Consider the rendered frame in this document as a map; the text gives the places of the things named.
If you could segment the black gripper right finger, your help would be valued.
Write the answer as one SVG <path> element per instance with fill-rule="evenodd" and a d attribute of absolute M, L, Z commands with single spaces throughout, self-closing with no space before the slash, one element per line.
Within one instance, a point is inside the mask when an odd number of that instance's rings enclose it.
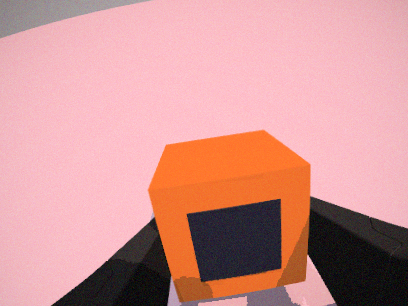
<path fill-rule="evenodd" d="M 408 306 L 408 228 L 309 196 L 308 256 L 337 306 Z"/>

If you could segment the orange block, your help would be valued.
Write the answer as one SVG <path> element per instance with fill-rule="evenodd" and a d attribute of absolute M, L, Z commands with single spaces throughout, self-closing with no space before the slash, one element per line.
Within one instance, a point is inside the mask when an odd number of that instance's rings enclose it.
<path fill-rule="evenodd" d="M 148 193 L 180 302 L 304 282 L 309 181 L 265 130 L 165 145 Z"/>

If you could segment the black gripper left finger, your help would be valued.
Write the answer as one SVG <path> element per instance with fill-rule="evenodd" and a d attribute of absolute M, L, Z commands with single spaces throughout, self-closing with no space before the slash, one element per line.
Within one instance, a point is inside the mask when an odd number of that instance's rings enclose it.
<path fill-rule="evenodd" d="M 156 218 L 51 306 L 167 306 L 171 272 Z"/>

